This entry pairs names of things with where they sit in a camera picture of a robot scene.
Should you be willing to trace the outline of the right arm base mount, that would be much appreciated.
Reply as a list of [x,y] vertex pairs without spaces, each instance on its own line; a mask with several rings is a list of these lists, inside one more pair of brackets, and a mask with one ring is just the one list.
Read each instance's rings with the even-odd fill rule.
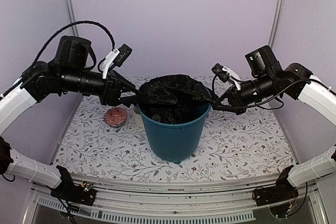
[[275,185],[270,187],[257,187],[252,192],[252,198],[257,206],[263,206],[294,199],[299,196],[296,187],[288,182],[288,176],[293,165],[286,167],[277,178]]

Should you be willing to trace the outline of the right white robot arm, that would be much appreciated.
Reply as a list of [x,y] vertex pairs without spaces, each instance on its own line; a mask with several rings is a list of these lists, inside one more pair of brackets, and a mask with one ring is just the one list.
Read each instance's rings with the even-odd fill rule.
[[[239,115],[287,94],[335,124],[335,92],[309,69],[299,63],[292,63],[283,69],[268,45],[252,51],[245,58],[251,69],[252,80],[243,81],[229,67],[218,63],[212,68],[213,74],[222,82],[232,83],[220,97],[214,96],[214,110]],[[276,201],[282,201],[291,194],[292,188],[334,172],[333,146],[302,164],[285,168],[276,180],[271,196]]]

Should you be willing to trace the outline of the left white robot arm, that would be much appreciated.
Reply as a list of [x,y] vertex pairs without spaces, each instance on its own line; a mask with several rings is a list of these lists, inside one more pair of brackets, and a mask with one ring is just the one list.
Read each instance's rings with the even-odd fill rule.
[[[21,114],[41,102],[50,94],[67,92],[95,95],[102,105],[130,106],[142,94],[135,85],[114,70],[132,52],[127,45],[112,50],[104,59],[102,73],[87,66],[87,58],[97,62],[91,41],[62,36],[55,58],[50,62],[38,61],[26,69],[23,75],[1,95],[1,132],[4,132]],[[60,166],[40,163],[11,148],[1,139],[1,174],[15,175],[30,181],[57,188],[67,200],[78,195],[68,171]]]

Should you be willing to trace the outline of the teal plastic trash bin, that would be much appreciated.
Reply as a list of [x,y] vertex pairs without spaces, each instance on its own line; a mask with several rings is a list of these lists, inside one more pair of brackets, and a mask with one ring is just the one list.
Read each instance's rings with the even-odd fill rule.
[[198,109],[201,116],[194,121],[183,124],[156,122],[143,113],[139,104],[137,104],[137,108],[142,116],[144,129],[153,153],[165,161],[178,164],[195,152],[211,104],[202,105]]

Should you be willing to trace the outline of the black plastic trash bag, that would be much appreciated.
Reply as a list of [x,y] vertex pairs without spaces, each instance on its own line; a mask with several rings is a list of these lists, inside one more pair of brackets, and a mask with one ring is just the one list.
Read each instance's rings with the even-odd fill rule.
[[139,87],[140,109],[150,119],[164,124],[183,124],[201,116],[198,109],[213,103],[208,89],[184,74],[157,77]]

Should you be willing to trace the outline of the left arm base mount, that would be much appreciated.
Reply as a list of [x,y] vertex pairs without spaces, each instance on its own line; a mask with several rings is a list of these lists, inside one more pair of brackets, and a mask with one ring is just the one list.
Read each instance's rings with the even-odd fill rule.
[[97,191],[93,188],[93,183],[84,181],[75,185],[66,168],[59,165],[56,168],[60,172],[61,183],[56,188],[50,189],[50,195],[66,202],[93,206],[97,194]]

